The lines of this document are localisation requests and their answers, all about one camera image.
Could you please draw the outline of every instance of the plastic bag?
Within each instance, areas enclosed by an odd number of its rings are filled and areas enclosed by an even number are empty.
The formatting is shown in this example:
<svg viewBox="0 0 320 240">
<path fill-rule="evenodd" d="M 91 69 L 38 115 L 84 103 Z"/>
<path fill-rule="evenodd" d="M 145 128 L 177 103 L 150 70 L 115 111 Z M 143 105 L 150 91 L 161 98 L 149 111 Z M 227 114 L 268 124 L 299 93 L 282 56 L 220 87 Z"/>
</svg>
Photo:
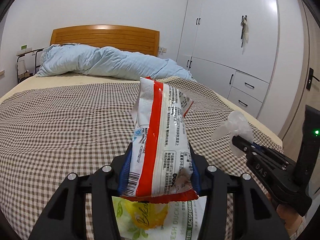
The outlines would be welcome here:
<svg viewBox="0 0 320 240">
<path fill-rule="evenodd" d="M 131 201 L 168 203 L 198 196 L 191 185 L 193 164 L 183 117 L 193 101 L 178 89 L 147 78 L 132 109 L 135 123 L 126 190 Z"/>
<path fill-rule="evenodd" d="M 112 197 L 120 236 L 133 240 L 197 240 L 207 197 L 152 204 Z"/>
<path fill-rule="evenodd" d="M 238 111 L 232 111 L 228 119 L 223 121 L 220 126 L 214 131 L 211 135 L 213 140 L 220 139 L 230 132 L 230 149 L 232 153 L 240 157 L 244 155 L 244 152 L 238 149 L 236 146 L 232 144 L 232 138 L 234 136 L 240 135 L 242 138 L 246 139 L 249 142 L 253 142 L 253 132 L 252 128 L 249 126 L 248 120 L 244 117 L 244 115 Z"/>
</svg>

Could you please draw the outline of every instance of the metal screw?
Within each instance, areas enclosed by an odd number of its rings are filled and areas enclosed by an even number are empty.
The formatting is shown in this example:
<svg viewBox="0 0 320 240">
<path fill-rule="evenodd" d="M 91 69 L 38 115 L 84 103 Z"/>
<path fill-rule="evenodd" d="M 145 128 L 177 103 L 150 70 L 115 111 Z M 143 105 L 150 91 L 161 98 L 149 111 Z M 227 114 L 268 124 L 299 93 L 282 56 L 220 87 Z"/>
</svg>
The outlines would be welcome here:
<svg viewBox="0 0 320 240">
<path fill-rule="evenodd" d="M 77 177 L 77 175 L 76 175 L 75 173 L 70 173 L 70 174 L 68 175 L 68 179 L 69 179 L 69 180 L 74 180 L 76 177 Z"/>
<path fill-rule="evenodd" d="M 103 166 L 102 167 L 102 171 L 103 172 L 110 172 L 112 170 L 112 168 L 111 168 L 111 166 L 109 166 L 109 165 L 106 165 L 106 166 Z"/>
<path fill-rule="evenodd" d="M 217 171 L 217 167 L 213 166 L 213 165 L 210 165 L 210 166 L 207 167 L 207 170 L 210 171 L 210 172 L 215 172 L 215 171 Z"/>
<path fill-rule="evenodd" d="M 244 178 L 245 180 L 249 180 L 249 179 L 251 179 L 251 176 L 248 173 L 244 173 L 244 174 L 242 174 L 242 178 Z"/>
</svg>

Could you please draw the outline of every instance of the wooden headboard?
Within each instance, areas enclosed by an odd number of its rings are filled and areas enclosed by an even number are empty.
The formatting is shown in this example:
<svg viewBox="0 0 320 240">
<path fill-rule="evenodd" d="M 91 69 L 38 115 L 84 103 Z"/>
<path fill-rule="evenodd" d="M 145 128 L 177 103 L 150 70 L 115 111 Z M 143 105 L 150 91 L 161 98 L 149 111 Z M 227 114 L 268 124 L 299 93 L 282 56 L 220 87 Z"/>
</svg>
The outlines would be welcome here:
<svg viewBox="0 0 320 240">
<path fill-rule="evenodd" d="M 50 45 L 81 43 L 158 56 L 159 32 L 121 25 L 83 25 L 55 29 Z"/>
</svg>

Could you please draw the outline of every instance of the electrical outlet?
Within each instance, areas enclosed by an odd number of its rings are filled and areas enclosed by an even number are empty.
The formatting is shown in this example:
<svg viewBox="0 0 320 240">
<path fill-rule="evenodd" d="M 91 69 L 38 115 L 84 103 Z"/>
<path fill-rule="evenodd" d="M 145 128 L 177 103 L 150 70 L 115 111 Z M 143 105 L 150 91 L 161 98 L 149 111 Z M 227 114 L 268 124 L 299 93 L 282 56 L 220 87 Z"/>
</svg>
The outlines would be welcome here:
<svg viewBox="0 0 320 240">
<path fill-rule="evenodd" d="M 166 53 L 167 52 L 167 48 L 164 48 L 164 47 L 159 47 L 159 52 L 162 52 L 162 53 Z"/>
</svg>

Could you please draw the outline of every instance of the red stripe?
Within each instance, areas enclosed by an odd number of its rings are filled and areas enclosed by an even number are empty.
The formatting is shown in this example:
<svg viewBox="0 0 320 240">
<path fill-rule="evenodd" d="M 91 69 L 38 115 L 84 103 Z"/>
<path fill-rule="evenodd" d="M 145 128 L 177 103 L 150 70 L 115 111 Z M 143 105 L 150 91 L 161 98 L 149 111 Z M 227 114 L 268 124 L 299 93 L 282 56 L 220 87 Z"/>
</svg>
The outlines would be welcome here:
<svg viewBox="0 0 320 240">
<path fill-rule="evenodd" d="M 146 141 L 142 173 L 136 192 L 137 197 L 151 196 L 152 191 L 152 176 L 156 161 L 156 152 L 159 137 L 163 83 L 155 81 L 153 90 L 153 103 L 151 108 L 150 124 Z"/>
<path fill-rule="evenodd" d="M 130 201 L 148 201 L 149 203 L 162 203 L 166 204 L 171 201 L 189 201 L 198 199 L 197 193 L 193 189 L 189 189 L 185 192 L 176 193 L 176 194 L 169 194 L 169 195 L 162 195 L 157 197 L 150 197 L 150 196 L 143 196 L 143 197 L 125 197 L 121 196 Z"/>
<path fill-rule="evenodd" d="M 190 104 L 189 108 L 188 108 L 188 109 L 186 110 L 186 112 L 184 113 L 183 117 L 186 117 L 186 114 L 189 112 L 189 109 L 190 109 L 190 107 L 192 106 L 192 104 L 193 104 L 193 101 L 192 101 L 192 103 Z"/>
</svg>

